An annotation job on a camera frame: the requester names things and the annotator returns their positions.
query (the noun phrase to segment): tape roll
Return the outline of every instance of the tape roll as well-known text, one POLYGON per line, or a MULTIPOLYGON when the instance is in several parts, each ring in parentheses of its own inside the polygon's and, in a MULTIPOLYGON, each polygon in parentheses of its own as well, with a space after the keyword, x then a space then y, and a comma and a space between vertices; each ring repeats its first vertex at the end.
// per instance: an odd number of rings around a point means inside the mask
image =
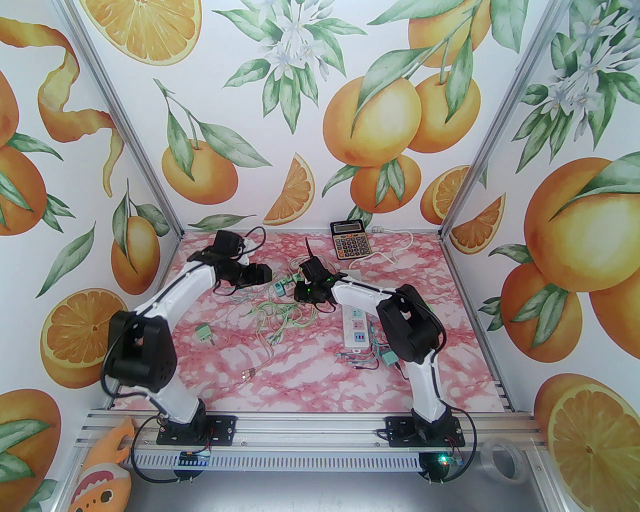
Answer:
POLYGON ((503 438, 494 438, 483 444, 480 450, 480 462, 484 471, 493 480, 506 485, 522 484, 531 471, 522 450, 503 438), (495 459, 497 453, 500 454, 499 464, 496 464, 495 459), (513 471, 511 468, 504 467, 510 465, 509 462, 513 464, 513 471))

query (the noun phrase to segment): wall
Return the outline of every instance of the wall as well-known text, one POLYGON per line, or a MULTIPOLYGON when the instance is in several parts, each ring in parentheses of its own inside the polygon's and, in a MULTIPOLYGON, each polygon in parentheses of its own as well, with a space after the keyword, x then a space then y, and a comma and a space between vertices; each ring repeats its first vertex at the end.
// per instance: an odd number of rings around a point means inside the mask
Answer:
POLYGON ((205 229, 325 228, 349 215, 368 223, 370 212, 390 228, 436 227, 446 206, 433 211, 428 185, 473 160, 546 5, 186 0, 134 12, 109 0, 64 3, 77 10, 182 226, 205 229), (436 86, 449 40, 446 86, 436 86), (428 54, 419 49, 432 46, 438 52, 420 66, 428 54), (396 82, 413 69, 411 85, 396 82), (382 92, 363 103, 351 137, 359 89, 346 84, 365 74, 363 99, 382 92), (396 165, 400 153, 415 164, 396 165))
POLYGON ((457 228, 447 241, 513 404, 584 510, 640 504, 639 19, 573 0, 454 224, 497 196, 504 217, 480 217, 473 254, 457 228))
POLYGON ((108 318, 151 293, 177 243, 49 8, 0 7, 0 509, 8 512, 49 509, 69 455, 56 447, 70 447, 87 410, 105 401, 95 382, 108 318), (138 215, 121 202, 127 188, 138 215))

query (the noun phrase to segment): pink marble surface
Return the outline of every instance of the pink marble surface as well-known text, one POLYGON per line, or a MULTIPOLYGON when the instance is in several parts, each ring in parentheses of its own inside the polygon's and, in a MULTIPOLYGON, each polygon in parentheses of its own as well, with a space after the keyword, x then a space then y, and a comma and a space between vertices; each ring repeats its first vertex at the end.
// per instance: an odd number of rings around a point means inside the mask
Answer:
MULTIPOLYGON (((328 233, 308 234, 316 255, 322 255, 338 268, 328 233)), ((413 284, 447 329, 446 348, 439 356, 441 394, 454 406, 473 412, 502 412, 503 407, 493 379, 471 329, 458 291, 435 235, 415 234, 409 250, 397 252, 393 265, 380 256, 353 265, 362 279, 372 284, 397 287, 413 284)), ((186 258, 212 243, 213 235, 186 234, 172 264, 175 276, 186 258)), ((374 251, 390 254, 408 244, 406 234, 369 235, 374 251)), ((267 263, 276 275, 288 272, 291 259, 306 254, 300 233, 269 232, 265 245, 253 257, 267 263)), ((173 341, 178 354, 180 378, 202 398, 208 410, 271 412, 406 412, 412 406, 411 388, 395 367, 384 365, 375 371, 357 370, 339 360, 342 346, 340 307, 332 314, 320 314, 308 327, 288 329, 280 343, 261 342, 255 332, 258 319, 252 305, 277 299, 270 287, 259 295, 233 299, 202 294, 178 323, 173 341), (202 342, 195 327, 209 323, 213 342, 202 342), (259 367, 253 378, 243 381, 242 373, 259 367)), ((303 320, 312 306, 301 305, 303 320)), ((380 322, 373 319, 376 336, 384 340, 380 322)), ((140 398, 118 401, 117 408, 148 409, 140 398)))

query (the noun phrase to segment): black mounting plate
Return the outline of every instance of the black mounting plate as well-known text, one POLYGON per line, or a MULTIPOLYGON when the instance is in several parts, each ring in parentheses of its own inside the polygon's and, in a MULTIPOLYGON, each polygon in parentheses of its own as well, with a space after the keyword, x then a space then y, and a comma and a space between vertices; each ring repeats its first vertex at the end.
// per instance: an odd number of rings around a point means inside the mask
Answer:
POLYGON ((415 423, 410 416, 387 416, 385 418, 387 439, 391 448, 442 448, 450 447, 451 438, 455 446, 463 447, 465 437, 460 428, 460 420, 452 416, 451 426, 444 429, 434 439, 424 442, 415 430, 415 423))
POLYGON ((236 416, 229 415, 208 415, 205 417, 205 432, 213 432, 211 437, 201 436, 196 438, 194 434, 185 431, 184 428, 177 428, 171 422, 160 427, 156 444, 167 446, 205 446, 209 441, 209 446, 231 446, 236 433, 236 416))

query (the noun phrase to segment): orange plush toy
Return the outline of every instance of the orange plush toy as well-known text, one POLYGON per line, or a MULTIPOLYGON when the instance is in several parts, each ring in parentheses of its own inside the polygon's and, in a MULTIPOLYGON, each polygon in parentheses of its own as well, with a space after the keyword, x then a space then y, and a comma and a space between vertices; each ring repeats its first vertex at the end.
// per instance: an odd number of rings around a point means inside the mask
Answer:
POLYGON ((131 475, 118 464, 129 456, 129 447, 118 450, 118 446, 134 433, 127 417, 91 448, 69 512, 123 512, 131 493, 131 475))

